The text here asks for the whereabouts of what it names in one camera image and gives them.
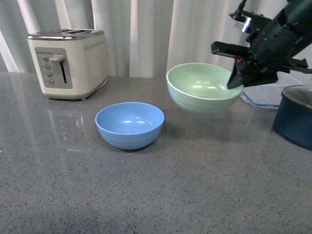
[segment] pot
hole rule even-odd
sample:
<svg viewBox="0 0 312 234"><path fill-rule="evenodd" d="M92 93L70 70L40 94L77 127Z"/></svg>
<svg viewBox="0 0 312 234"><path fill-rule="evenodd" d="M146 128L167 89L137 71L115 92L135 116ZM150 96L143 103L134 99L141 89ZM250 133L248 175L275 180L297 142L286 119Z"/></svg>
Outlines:
<svg viewBox="0 0 312 234"><path fill-rule="evenodd" d="M283 89L273 128L292 143L312 150L312 85Z"/></svg>

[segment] blue bowl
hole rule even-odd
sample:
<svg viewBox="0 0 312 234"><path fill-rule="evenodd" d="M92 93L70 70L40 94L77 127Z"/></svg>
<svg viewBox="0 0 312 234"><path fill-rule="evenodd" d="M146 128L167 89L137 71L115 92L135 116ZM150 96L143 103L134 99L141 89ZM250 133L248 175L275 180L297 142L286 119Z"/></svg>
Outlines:
<svg viewBox="0 0 312 234"><path fill-rule="evenodd" d="M152 143L159 135L165 116L150 104L123 102L108 106L96 116L102 137L111 145L124 149L139 149Z"/></svg>

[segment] clear plastic lid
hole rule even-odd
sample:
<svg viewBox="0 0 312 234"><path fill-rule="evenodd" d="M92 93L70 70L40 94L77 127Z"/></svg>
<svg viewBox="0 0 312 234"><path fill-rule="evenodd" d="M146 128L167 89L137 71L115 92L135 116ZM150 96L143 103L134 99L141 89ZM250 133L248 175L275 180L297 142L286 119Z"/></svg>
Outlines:
<svg viewBox="0 0 312 234"><path fill-rule="evenodd" d="M289 86L282 93L290 101L312 110L312 85Z"/></svg>

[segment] cream toaster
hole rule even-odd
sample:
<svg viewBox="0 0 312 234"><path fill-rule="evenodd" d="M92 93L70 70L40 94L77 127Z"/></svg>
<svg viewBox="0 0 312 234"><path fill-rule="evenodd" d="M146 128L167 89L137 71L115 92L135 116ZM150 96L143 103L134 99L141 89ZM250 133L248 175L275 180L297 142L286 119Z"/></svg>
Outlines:
<svg viewBox="0 0 312 234"><path fill-rule="evenodd" d="M27 37L41 91L49 98L86 99L108 79L104 32L60 29Z"/></svg>

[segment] plastic container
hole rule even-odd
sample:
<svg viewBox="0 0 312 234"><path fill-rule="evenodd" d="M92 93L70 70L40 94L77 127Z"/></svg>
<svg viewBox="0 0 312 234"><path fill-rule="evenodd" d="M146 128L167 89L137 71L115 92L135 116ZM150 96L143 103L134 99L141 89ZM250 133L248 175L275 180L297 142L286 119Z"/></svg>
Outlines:
<svg viewBox="0 0 312 234"><path fill-rule="evenodd" d="M303 83L287 73L277 73L278 81L272 84L264 84L244 88L240 97L255 107L277 109L284 88L291 85L302 85Z"/></svg>

